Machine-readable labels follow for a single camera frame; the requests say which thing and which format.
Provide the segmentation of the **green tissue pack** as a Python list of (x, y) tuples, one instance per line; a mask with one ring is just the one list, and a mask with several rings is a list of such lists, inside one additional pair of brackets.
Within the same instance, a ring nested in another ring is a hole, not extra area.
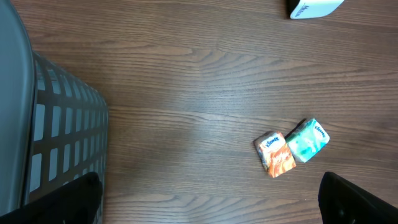
[(287, 138), (296, 161), (306, 163), (328, 144), (330, 136), (315, 119), (306, 120)]

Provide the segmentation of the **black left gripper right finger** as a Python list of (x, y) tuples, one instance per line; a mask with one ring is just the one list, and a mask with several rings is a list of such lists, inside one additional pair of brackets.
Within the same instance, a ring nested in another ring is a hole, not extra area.
[(334, 172), (320, 183), (318, 206), (323, 224), (397, 224), (397, 208)]

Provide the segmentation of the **orange tissue pack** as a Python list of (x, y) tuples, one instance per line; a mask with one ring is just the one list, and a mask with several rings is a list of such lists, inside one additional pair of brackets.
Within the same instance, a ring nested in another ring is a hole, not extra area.
[(254, 140), (265, 171), (276, 178), (296, 167), (295, 159), (281, 132), (270, 131)]

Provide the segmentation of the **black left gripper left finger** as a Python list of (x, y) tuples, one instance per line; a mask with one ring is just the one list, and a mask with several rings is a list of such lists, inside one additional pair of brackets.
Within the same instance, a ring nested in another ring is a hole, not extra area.
[(1, 217), (1, 224), (93, 223), (103, 184), (89, 172), (44, 197)]

